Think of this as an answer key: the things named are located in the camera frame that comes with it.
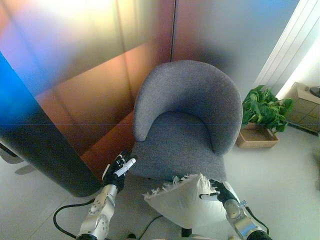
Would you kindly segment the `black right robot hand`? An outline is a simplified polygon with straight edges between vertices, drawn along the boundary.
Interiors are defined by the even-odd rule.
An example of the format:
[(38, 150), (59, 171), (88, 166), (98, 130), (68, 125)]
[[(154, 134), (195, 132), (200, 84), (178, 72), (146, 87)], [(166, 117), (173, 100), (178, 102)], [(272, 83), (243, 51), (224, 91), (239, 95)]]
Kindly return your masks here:
[(215, 192), (200, 194), (199, 198), (201, 200), (210, 202), (219, 201), (223, 204), (225, 204), (228, 200), (235, 200), (239, 202), (235, 195), (230, 190), (228, 190), (222, 182), (210, 179), (209, 183), (210, 186), (215, 190)]

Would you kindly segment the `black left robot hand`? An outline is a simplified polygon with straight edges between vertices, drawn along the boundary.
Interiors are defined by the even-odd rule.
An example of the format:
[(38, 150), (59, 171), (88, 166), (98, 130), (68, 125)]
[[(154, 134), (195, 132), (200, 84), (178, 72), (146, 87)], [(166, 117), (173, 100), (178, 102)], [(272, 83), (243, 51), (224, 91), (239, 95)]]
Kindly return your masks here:
[(117, 192), (123, 190), (125, 186), (125, 178), (129, 169), (136, 163), (138, 157), (131, 155), (130, 151), (122, 151), (114, 162), (108, 164), (102, 175), (103, 186), (114, 185)]

